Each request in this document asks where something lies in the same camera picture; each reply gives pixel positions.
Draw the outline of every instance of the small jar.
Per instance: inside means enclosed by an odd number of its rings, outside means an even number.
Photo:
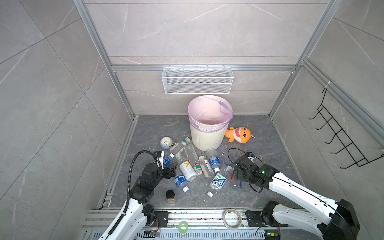
[[[167,197],[167,202],[169,204],[175,204],[176,203],[175,192],[174,191],[168,190],[167,193],[166,193],[166,197]]]

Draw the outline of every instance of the clock face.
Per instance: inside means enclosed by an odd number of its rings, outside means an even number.
[[[170,137],[163,137],[163,138],[161,139],[161,143],[162,143],[163,145],[168,145],[168,144],[172,143],[172,139],[171,139]]]

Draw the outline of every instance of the plush toy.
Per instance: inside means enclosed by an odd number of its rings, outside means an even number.
[[[233,128],[230,127],[225,132],[225,136],[229,138],[228,142],[233,142],[234,140],[239,143],[246,143],[251,138],[251,131],[246,127]]]

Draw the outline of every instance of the black lid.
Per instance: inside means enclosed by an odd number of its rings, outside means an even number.
[[[166,197],[167,199],[172,199],[175,197],[175,192],[172,191],[172,190],[168,190],[167,193],[166,193]]]

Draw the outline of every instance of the green tape roll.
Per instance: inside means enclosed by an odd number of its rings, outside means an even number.
[[[179,232],[181,234],[185,234],[188,231],[188,223],[186,221],[182,221],[179,223]]]

